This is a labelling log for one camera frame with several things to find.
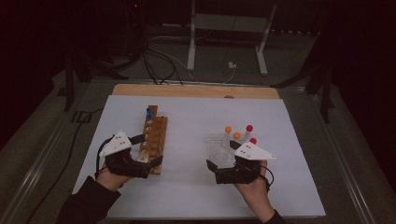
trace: floor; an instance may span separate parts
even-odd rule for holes
[[[103,108],[106,98],[118,83],[152,83],[150,73],[157,80],[169,78],[163,84],[172,85],[247,85],[262,86],[279,83],[299,73],[315,37],[294,34],[270,34],[264,49],[268,76],[259,73],[254,54],[255,36],[229,41],[229,36],[202,33],[198,40],[195,69],[187,71],[189,48],[188,30],[151,30],[146,51],[148,57],[120,71],[127,80],[116,80],[92,69],[91,83],[75,80],[76,100],[64,112],[65,99],[57,96],[64,87],[64,71],[54,77],[55,88],[34,114],[0,153],[0,222],[53,223],[59,208],[70,194],[84,162],[100,111],[89,123],[73,122],[76,111]],[[168,55],[158,57],[156,51]],[[235,63],[231,69],[228,63]],[[326,210],[326,217],[286,217],[289,223],[396,223],[396,196],[381,173],[370,148],[356,122],[349,114],[337,87],[332,86],[333,107],[330,123],[321,118],[318,95],[307,95],[300,80],[279,95],[290,112],[290,118],[304,151],[305,158]],[[64,165],[62,176],[57,180]],[[103,220],[101,223],[130,223],[130,220]],[[257,220],[196,220],[146,221],[132,223],[259,223]]]

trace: hand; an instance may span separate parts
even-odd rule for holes
[[[261,166],[267,167],[267,161],[261,161]],[[265,176],[266,169],[261,168],[261,175]],[[275,210],[268,199],[267,187],[264,179],[257,177],[250,184],[235,184],[244,197],[247,206],[256,214],[261,222],[267,222],[274,215]]]
[[[96,177],[96,182],[111,191],[117,191],[117,189],[130,179],[132,179],[131,176],[111,174],[108,168],[104,165],[104,168]]]

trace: white plastic mount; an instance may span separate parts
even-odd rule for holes
[[[276,155],[270,153],[264,148],[258,147],[251,142],[242,144],[236,151],[235,156],[248,161],[276,160]]]
[[[132,143],[131,141],[129,141],[129,138],[126,135],[126,133],[123,130],[120,130],[119,132],[117,132],[116,135],[114,135],[114,137],[110,140],[110,142],[107,143],[107,145],[105,145],[105,147],[99,153],[99,156],[100,157],[108,156],[131,146]]]

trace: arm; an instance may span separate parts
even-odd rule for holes
[[[262,161],[261,166],[267,166],[267,161]],[[261,175],[265,176],[266,169],[261,168]],[[282,224],[286,223],[279,213],[272,207],[268,199],[265,181],[258,177],[250,184],[235,184],[244,198],[247,206],[256,214],[262,223]]]
[[[91,224],[107,215],[107,211],[120,197],[117,189],[131,177],[111,174],[105,168],[96,181],[88,176],[83,186],[70,195],[61,208],[57,224]]]

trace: black sleeve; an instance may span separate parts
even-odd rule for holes
[[[275,210],[274,215],[265,224],[286,224],[282,216]]]
[[[88,176],[78,193],[70,195],[58,215],[57,224],[91,224],[107,216],[107,211],[120,197]]]

